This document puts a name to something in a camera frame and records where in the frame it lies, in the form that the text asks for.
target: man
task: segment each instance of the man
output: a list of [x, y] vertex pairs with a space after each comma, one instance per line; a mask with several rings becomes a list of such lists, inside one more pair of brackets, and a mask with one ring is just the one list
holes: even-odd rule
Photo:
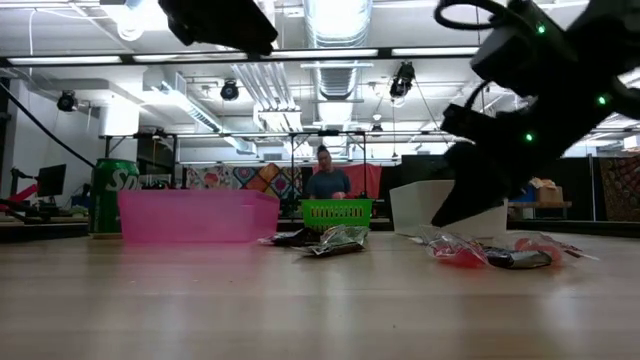
[[311, 199], [344, 199], [351, 191], [349, 177], [331, 164], [331, 154], [324, 145], [318, 147], [320, 170], [309, 179], [307, 192]]

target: green basket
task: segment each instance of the green basket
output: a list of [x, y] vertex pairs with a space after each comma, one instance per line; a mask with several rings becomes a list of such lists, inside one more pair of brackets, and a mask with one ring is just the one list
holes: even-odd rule
[[337, 225], [369, 227], [372, 205], [372, 199], [302, 200], [304, 226], [317, 231]]

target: ceiling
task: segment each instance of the ceiling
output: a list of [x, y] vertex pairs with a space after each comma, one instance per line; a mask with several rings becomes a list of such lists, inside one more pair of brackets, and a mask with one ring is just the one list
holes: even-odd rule
[[[562, 27], [569, 25], [584, 9], [585, 1], [538, 0], [547, 6], [550, 16]], [[465, 32], [446, 29], [433, 19], [436, 1], [423, 0], [374, 0], [371, 26], [368, 35], [370, 47], [427, 47], [427, 46], [477, 46], [486, 32]], [[136, 41], [125, 41], [118, 36], [117, 24], [107, 13], [96, 6], [97, 1], [6, 0], [0, 3], [0, 54], [2, 56], [58, 55], [58, 54], [110, 54], [110, 53], [159, 53], [178, 51], [215, 51], [217, 46], [197, 44], [183, 46], [162, 26], [153, 26]], [[305, 48], [305, 23], [302, 0], [275, 0], [275, 26], [279, 31], [277, 43], [280, 49]], [[458, 6], [447, 13], [448, 17], [467, 22], [486, 20], [487, 14], [476, 13], [475, 8]], [[373, 115], [381, 115], [384, 130], [431, 130], [441, 120], [440, 114], [451, 102], [463, 103], [479, 82], [468, 65], [468, 59], [414, 60], [418, 86], [409, 92], [404, 106], [393, 108], [385, 86], [398, 70], [399, 60], [370, 61], [371, 68], [361, 70], [358, 80], [356, 103], [352, 111], [349, 129], [369, 130]], [[301, 68], [301, 63], [284, 63], [286, 78], [294, 100], [300, 106], [302, 125], [315, 129], [319, 125], [316, 111], [317, 96], [311, 71]], [[253, 121], [254, 101], [240, 84], [240, 96], [235, 101], [222, 101], [219, 91], [224, 79], [233, 78], [229, 64], [207, 65], [154, 65], [141, 69], [127, 66], [105, 68], [74, 67], [34, 69], [46, 78], [82, 79], [103, 78], [115, 84], [131, 83], [145, 73], [145, 87], [136, 96], [147, 104], [143, 107], [141, 122], [144, 125], [188, 126], [193, 120], [179, 108], [167, 104], [150, 90], [160, 86], [160, 80], [172, 83], [176, 72], [188, 83], [189, 95], [207, 111], [216, 115], [225, 131], [253, 132], [260, 129]], [[490, 86], [477, 101], [476, 108], [492, 113], [511, 110], [521, 103], [510, 91]], [[636, 126], [629, 119], [611, 119], [607, 127]], [[599, 134], [602, 144], [619, 139], [619, 134]], [[372, 141], [408, 142], [438, 141], [427, 137], [383, 137]], [[219, 139], [199, 139], [185, 142], [183, 146], [228, 146]]]

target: wooden table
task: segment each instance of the wooden table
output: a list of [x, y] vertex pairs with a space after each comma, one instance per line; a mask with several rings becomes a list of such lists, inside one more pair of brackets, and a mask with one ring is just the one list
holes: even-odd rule
[[567, 210], [573, 206], [571, 201], [551, 203], [551, 202], [510, 202], [509, 208], [517, 209], [533, 209], [533, 218], [536, 218], [536, 209], [562, 209], [562, 218], [567, 219]]
[[640, 358], [640, 243], [557, 236], [602, 261], [456, 269], [372, 233], [329, 259], [262, 246], [0, 246], [3, 359]]

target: green soda can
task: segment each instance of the green soda can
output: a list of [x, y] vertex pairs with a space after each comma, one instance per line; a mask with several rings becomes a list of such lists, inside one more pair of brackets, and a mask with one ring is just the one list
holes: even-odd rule
[[120, 211], [118, 191], [139, 189], [136, 163], [120, 159], [99, 159], [91, 179], [89, 233], [118, 234]]

